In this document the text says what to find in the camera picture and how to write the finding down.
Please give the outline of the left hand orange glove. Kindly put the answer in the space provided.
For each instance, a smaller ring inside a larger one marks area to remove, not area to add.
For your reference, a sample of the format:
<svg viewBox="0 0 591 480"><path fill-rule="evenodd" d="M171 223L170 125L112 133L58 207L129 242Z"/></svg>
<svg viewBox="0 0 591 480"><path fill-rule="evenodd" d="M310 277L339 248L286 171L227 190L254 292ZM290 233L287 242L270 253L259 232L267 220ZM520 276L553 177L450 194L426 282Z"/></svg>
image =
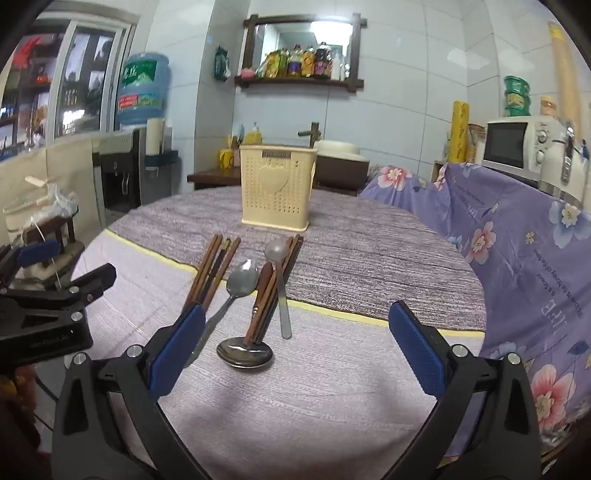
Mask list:
<svg viewBox="0 0 591 480"><path fill-rule="evenodd" d="M1 478L51 479L49 457L40 451L34 413L36 373L33 366L1 376Z"/></svg>

